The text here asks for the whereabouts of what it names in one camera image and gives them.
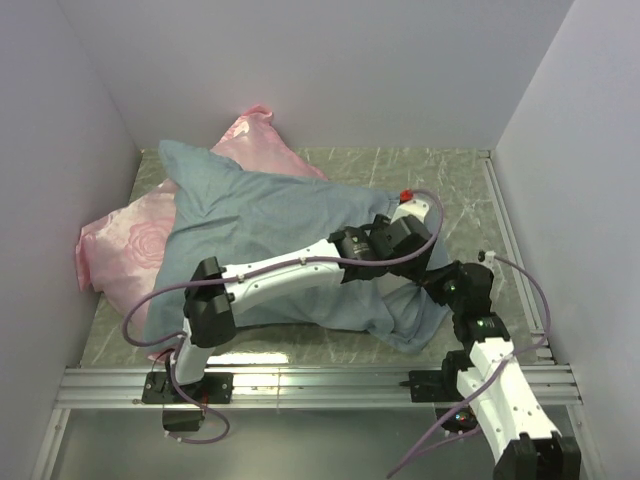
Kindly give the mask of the blue-grey pillowcase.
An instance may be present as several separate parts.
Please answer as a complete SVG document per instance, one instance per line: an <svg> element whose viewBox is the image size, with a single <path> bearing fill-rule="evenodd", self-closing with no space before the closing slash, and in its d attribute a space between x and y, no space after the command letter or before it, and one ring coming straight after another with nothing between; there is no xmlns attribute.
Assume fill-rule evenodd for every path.
<svg viewBox="0 0 640 480"><path fill-rule="evenodd" d="M231 159L163 140L159 158L178 187L176 215L154 287L188 281L209 257L223 266L267 260L307 247L345 226L393 216L394 192L316 178L243 170ZM403 353L421 351L447 315L413 284L383 295L374 282L320 286L264 302L239 327L308 322L366 331Z"/></svg>

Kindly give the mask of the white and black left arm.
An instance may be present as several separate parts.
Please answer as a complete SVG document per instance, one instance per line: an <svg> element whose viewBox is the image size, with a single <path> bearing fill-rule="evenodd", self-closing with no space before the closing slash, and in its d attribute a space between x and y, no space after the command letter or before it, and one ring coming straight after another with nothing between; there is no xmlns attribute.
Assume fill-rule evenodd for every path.
<svg viewBox="0 0 640 480"><path fill-rule="evenodd" d="M414 215L378 215L345 227L306 248L223 267L215 257L198 265L185 287L184 332L168 361L166 390L179 402L195 399L209 356L236 335L235 317L257 305L312 287L336 287L386 274L418 282L436 236Z"/></svg>

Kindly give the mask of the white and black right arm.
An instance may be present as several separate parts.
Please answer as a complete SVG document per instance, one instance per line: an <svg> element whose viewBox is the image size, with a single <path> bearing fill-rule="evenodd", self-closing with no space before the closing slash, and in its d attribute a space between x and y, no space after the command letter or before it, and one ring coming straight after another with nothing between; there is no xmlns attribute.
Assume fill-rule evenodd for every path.
<svg viewBox="0 0 640 480"><path fill-rule="evenodd" d="M536 399L518 362L503 320L492 309L494 274L489 254L478 263L456 261L426 272L421 284L432 300L453 313L462 347L446 354L438 370L409 374L415 403L454 402L440 412L443 429L484 434L496 479L577 479L581 451L561 434Z"/></svg>

